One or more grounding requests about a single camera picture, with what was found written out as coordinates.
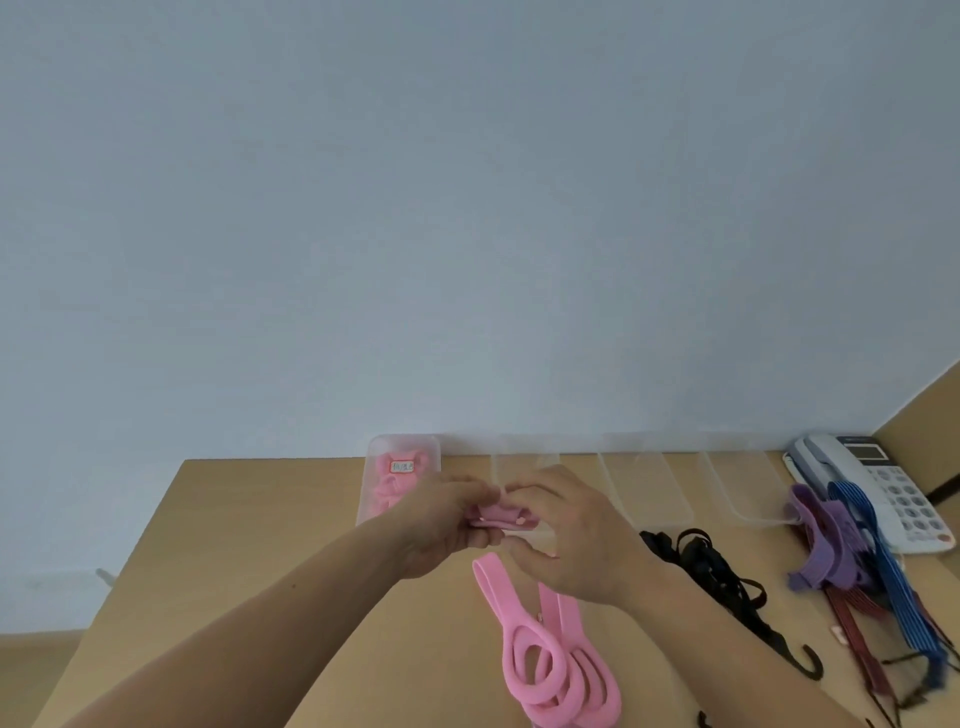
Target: white wall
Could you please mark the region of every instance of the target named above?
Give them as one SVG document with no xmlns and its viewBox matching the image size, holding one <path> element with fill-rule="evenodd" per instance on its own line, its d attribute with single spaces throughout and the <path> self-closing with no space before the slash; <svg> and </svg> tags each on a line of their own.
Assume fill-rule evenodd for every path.
<svg viewBox="0 0 960 728">
<path fill-rule="evenodd" d="M 119 570 L 186 457 L 872 430 L 960 354 L 958 18 L 4 4 L 0 570 Z"/>
</svg>

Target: telephone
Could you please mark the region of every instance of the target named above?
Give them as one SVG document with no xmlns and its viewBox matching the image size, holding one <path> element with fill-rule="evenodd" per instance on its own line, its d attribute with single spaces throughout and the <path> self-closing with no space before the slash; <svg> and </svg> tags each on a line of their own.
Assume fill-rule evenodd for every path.
<svg viewBox="0 0 960 728">
<path fill-rule="evenodd" d="M 786 454 L 821 497 L 827 497 L 831 480 L 858 485 L 874 505 L 880 535 L 890 550 L 936 553 L 956 546 L 930 501 L 874 438 L 805 435 Z"/>
</svg>

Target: metal hook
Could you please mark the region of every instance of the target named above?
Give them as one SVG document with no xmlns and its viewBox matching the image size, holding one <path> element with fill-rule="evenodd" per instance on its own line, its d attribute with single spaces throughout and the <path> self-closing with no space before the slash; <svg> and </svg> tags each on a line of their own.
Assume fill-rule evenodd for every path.
<svg viewBox="0 0 960 728">
<path fill-rule="evenodd" d="M 805 677 L 810 678 L 811 680 L 821 680 L 824 676 L 824 664 L 820 660 L 820 655 L 813 651 L 813 649 L 808 645 L 803 645 L 803 650 L 806 653 L 806 656 L 810 658 L 810 662 L 813 663 L 813 669 L 807 669 L 803 665 L 797 662 L 797 658 L 793 656 L 790 652 L 790 648 L 786 644 L 786 639 L 780 632 L 773 632 L 770 635 L 770 640 L 768 644 L 777 650 L 777 653 L 790 665 L 799 670 Z"/>
</svg>

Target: floor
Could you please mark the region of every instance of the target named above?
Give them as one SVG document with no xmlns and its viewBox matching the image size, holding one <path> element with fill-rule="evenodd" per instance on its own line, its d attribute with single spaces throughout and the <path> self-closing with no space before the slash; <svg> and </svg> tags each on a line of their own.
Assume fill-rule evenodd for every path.
<svg viewBox="0 0 960 728">
<path fill-rule="evenodd" d="M 0 726 L 31 728 L 82 636 L 0 635 Z"/>
</svg>

